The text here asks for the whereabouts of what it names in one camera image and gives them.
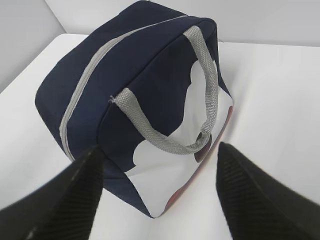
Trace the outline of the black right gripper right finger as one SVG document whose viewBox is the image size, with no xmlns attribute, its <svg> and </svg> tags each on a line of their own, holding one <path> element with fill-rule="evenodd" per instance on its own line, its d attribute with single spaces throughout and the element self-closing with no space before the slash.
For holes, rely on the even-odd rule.
<svg viewBox="0 0 320 240">
<path fill-rule="evenodd" d="M 318 240 L 319 204 L 264 172 L 221 142 L 216 191 L 234 240 Z"/>
</svg>

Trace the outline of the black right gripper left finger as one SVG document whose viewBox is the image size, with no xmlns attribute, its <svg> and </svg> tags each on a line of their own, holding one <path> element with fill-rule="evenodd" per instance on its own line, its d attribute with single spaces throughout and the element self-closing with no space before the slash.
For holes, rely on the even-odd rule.
<svg viewBox="0 0 320 240">
<path fill-rule="evenodd" d="M 87 150 L 60 174 L 0 211 L 2 240 L 87 240 L 103 190 L 104 154 Z"/>
</svg>

